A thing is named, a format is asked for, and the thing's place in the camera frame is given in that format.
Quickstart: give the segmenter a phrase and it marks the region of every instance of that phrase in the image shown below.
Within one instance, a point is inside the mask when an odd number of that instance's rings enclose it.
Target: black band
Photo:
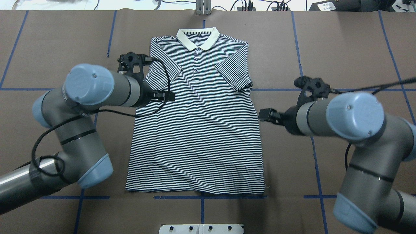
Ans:
[[[130,80],[127,79],[127,83],[129,83],[129,95],[127,96],[126,100],[120,104],[120,106],[124,105],[130,98],[131,95],[131,84],[130,84]]]
[[[367,170],[367,169],[365,169],[365,168],[363,168],[363,167],[357,166],[357,165],[352,164],[352,163],[350,163],[350,164],[349,164],[349,167],[352,167],[352,168],[354,168],[354,169],[356,169],[356,170],[359,170],[359,171],[365,172],[365,173],[367,173],[367,174],[370,174],[370,175],[372,175],[372,176],[375,176],[375,177],[380,178],[380,179],[382,179],[382,180],[385,180],[385,181],[387,181],[387,182],[391,182],[391,183],[393,183],[393,181],[394,181],[394,179],[392,179],[392,178],[390,178],[390,177],[387,177],[387,176],[384,176],[384,175],[380,175],[380,174],[378,174],[378,173],[375,173],[375,172],[373,172],[373,171]]]
[[[59,167],[59,165],[58,165],[58,160],[55,160],[55,168],[56,168],[56,171],[57,172],[59,172],[60,170],[61,170],[61,168]],[[64,177],[64,175],[59,175],[59,178],[61,178],[61,180],[64,182],[64,183],[67,183],[68,185],[69,184],[72,184],[69,180],[67,180],[65,177]]]
[[[94,128],[94,129],[91,129],[91,130],[89,130],[89,131],[86,131],[86,132],[80,133],[80,134],[78,134],[78,135],[76,135],[76,136],[73,136],[73,137],[70,137],[70,138],[68,138],[68,139],[66,139],[66,140],[61,141],[61,145],[64,145],[64,144],[66,144],[66,143],[69,143],[69,142],[71,142],[71,141],[73,141],[73,140],[76,140],[76,139],[78,139],[78,138],[85,137],[85,136],[87,136],[87,135],[89,135],[89,134],[91,134],[91,133],[94,133],[94,132],[97,132],[97,130],[96,130],[95,128]]]
[[[311,128],[311,125],[309,124],[309,111],[311,110],[311,108],[314,104],[310,105],[309,108],[308,108],[308,111],[306,112],[306,123],[308,124],[309,130],[313,133],[313,135],[317,136],[318,134],[316,134],[314,132],[314,130]]]
[[[36,159],[37,163],[40,164],[40,158]],[[33,163],[29,166],[29,177],[33,187],[43,196],[55,193],[60,189],[49,187],[42,179],[41,172],[34,166]]]
[[[397,216],[397,219],[394,221],[394,224],[398,225],[402,216],[403,216],[403,213],[404,213],[404,201],[403,201],[403,197],[401,196],[400,192],[397,191],[397,190],[395,190],[395,191],[396,191],[397,195],[399,196],[399,200],[400,200],[400,212],[399,212],[399,215]]]

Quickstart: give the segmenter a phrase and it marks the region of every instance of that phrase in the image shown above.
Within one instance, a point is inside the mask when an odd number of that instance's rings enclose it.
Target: white mounting plate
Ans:
[[[165,224],[159,234],[244,234],[244,229],[240,224]]]

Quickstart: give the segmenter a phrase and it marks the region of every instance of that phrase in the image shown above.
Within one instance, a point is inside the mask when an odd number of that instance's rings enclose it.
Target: polo shirt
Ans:
[[[257,112],[250,99],[248,42],[213,28],[179,29],[151,39],[150,56],[164,62],[176,100],[158,113],[136,118],[126,190],[264,192]],[[159,62],[145,77],[167,90]],[[151,102],[137,115],[156,110]]]

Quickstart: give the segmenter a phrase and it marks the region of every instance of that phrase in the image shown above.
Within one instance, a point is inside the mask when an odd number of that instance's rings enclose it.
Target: black cable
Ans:
[[[269,4],[269,6],[267,7],[267,10],[266,10],[266,11],[268,11],[268,10],[269,10],[270,6],[271,6],[273,3],[277,3],[277,7],[279,7],[279,2],[278,2],[278,1],[273,1],[273,2],[271,2],[271,3]]]
[[[97,9],[97,7],[98,7],[98,3],[100,3],[100,0],[98,0],[98,1],[97,1],[97,5],[95,6],[94,10],[96,10],[96,9]]]
[[[358,88],[358,89],[353,89],[353,90],[348,90],[348,91],[339,91],[337,89],[331,89],[330,93],[335,93],[335,94],[341,94],[341,93],[346,93],[346,92],[356,92],[356,91],[363,91],[363,90],[368,90],[368,89],[374,89],[374,88],[378,88],[377,90],[375,90],[373,92],[373,94],[376,94],[382,90],[385,90],[386,88],[395,86],[395,85],[405,85],[405,84],[411,84],[411,83],[415,83],[416,82],[416,77],[412,77],[412,78],[408,78],[402,81],[397,81],[397,82],[392,82],[392,83],[387,83],[387,84],[382,84],[382,85],[374,85],[374,86],[368,86],[368,87],[363,87],[363,88]]]
[[[351,143],[348,144],[347,149],[345,150],[345,158],[344,158],[345,170],[348,170],[348,151],[350,148],[351,148]]]
[[[339,90],[334,89],[332,93],[336,93],[336,94],[342,94],[342,93],[346,93],[346,92],[355,92],[355,91],[361,91],[361,90],[367,90],[367,89],[373,89],[373,88],[377,88],[375,91],[373,91],[371,94],[375,95],[380,91],[385,90],[388,87],[391,86],[395,86],[395,85],[405,85],[405,84],[411,84],[411,83],[416,83],[416,77],[412,77],[412,78],[408,78],[406,80],[402,80],[402,81],[397,81],[397,82],[393,82],[393,83],[388,83],[388,84],[384,84],[384,85],[375,85],[375,86],[368,86],[368,87],[364,87],[364,88],[359,88],[359,89],[354,89],[354,90],[350,90],[350,91],[345,91],[345,92],[341,92]],[[344,157],[344,163],[345,163],[345,169],[348,169],[348,151],[351,147],[351,143],[348,144],[347,149],[345,150],[345,157]]]
[[[153,10],[158,10],[160,5],[162,4],[162,0],[156,0],[157,1],[157,7]]]
[[[222,9],[226,10],[226,9],[225,9],[225,8],[223,8],[222,6],[215,6],[215,7],[212,7],[212,9],[214,9],[214,8],[216,8],[216,7],[220,7],[220,8],[222,8]]]
[[[135,118],[140,118],[140,117],[147,117],[147,116],[150,116],[150,115],[153,115],[153,114],[155,114],[155,113],[157,113],[157,112],[159,112],[164,106],[165,106],[165,104],[168,102],[168,100],[169,100],[169,95],[170,95],[170,92],[171,92],[171,79],[170,79],[170,77],[169,77],[169,74],[168,74],[168,71],[167,71],[167,69],[166,69],[166,66],[165,66],[165,64],[161,61],[161,60],[159,60],[159,59],[154,59],[154,61],[157,61],[157,62],[160,62],[161,64],[162,64],[162,67],[163,67],[163,70],[165,71],[165,73],[166,73],[166,77],[167,77],[167,79],[168,79],[168,94],[167,94],[167,96],[165,97],[165,101],[162,103],[162,105],[157,109],[157,110],[155,110],[155,111],[153,111],[152,113],[148,113],[148,114],[143,114],[143,115],[131,115],[131,114],[127,114],[127,113],[122,113],[122,112],[118,112],[118,111],[115,111],[115,110],[107,110],[107,109],[103,109],[103,110],[95,110],[95,111],[92,111],[92,114],[96,114],[96,113],[99,113],[99,112],[111,112],[111,113],[116,113],[116,114],[120,114],[120,115],[126,115],[126,116],[131,116],[131,117],[135,117]],[[56,176],[60,176],[60,175],[62,175],[63,173],[64,173],[64,171],[65,171],[65,162],[64,162],[64,160],[62,160],[61,158],[59,158],[58,157],[58,154],[55,154],[54,156],[52,156],[52,155],[48,155],[48,156],[41,156],[41,157],[39,157],[39,162],[37,162],[36,161],[36,149],[37,149],[37,147],[39,146],[39,144],[40,144],[40,142],[42,141],[42,139],[46,136],[46,135],[48,135],[49,133],[51,133],[52,131],[54,131],[54,130],[56,130],[57,128],[59,128],[59,127],[61,127],[61,126],[63,126],[63,125],[65,125],[65,124],[67,124],[67,123],[70,123],[70,122],[72,122],[72,121],[75,121],[75,120],[78,120],[78,119],[81,119],[81,118],[84,118],[84,116],[82,116],[82,115],[77,115],[77,116],[74,116],[74,117],[72,117],[72,118],[69,118],[69,119],[67,119],[67,120],[65,120],[65,121],[63,121],[63,122],[61,122],[61,123],[59,123],[59,124],[57,124],[57,125],[55,125],[55,126],[53,126],[53,127],[51,127],[50,129],[48,129],[47,131],[45,131],[42,135],[40,135],[40,137],[36,140],[36,142],[35,142],[35,144],[33,145],[33,148],[32,148],[32,155],[31,155],[31,163],[33,163],[33,165],[34,165],[34,167],[39,171],[39,172],[41,172],[41,173],[43,173],[43,174],[45,174],[45,175],[48,175],[48,176],[52,176],[52,177],[56,177]],[[40,162],[43,160],[43,159],[54,159],[54,160],[57,160],[57,161],[60,161],[61,163],[62,163],[62,168],[57,172],[57,173],[55,173],[55,174],[53,174],[53,173],[49,173],[49,172],[47,172],[47,171],[45,171],[45,170],[43,170],[42,168],[40,168]],[[26,165],[28,165],[29,163],[26,163],[26,164],[24,164],[24,165],[22,165],[22,166],[20,166],[20,167],[18,167],[18,168],[21,168],[21,167],[24,167],[24,166],[26,166]]]
[[[191,1],[173,1],[173,2],[167,2],[165,0],[162,0],[162,2],[165,2],[165,3],[176,3],[176,2],[196,3],[196,2],[191,2]]]
[[[230,10],[233,10],[234,5],[238,2],[239,0],[235,0],[235,2],[233,3],[233,5],[231,6]]]
[[[286,3],[282,0],[282,2],[280,3],[280,5],[277,6],[277,8],[275,9],[275,11],[283,11],[283,10],[285,10],[285,5],[286,5]]]

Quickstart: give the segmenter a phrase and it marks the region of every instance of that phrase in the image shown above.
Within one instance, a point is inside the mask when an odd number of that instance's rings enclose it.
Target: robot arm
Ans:
[[[327,97],[329,86],[313,90],[311,87],[325,86],[318,78],[304,83],[297,106],[285,113],[260,110],[259,119],[284,125],[294,135],[335,136],[354,144],[356,149],[337,194],[335,217],[361,233],[374,233],[378,225],[414,233],[416,197],[396,191],[392,184],[401,161],[416,158],[416,126],[385,114],[369,93],[317,100]],[[306,97],[305,90],[312,95]]]
[[[143,81],[143,65],[152,61],[157,60],[131,52],[121,55],[119,71],[124,74],[79,64],[72,68],[62,88],[48,91],[35,101],[32,111],[42,126],[51,128],[68,119],[74,121],[55,130],[63,151],[55,157],[37,158],[0,177],[0,214],[75,182],[89,188],[112,174],[109,155],[89,115],[105,105],[143,107],[152,100],[174,100],[174,93],[151,90]],[[139,73],[133,73],[135,65],[140,66]]]

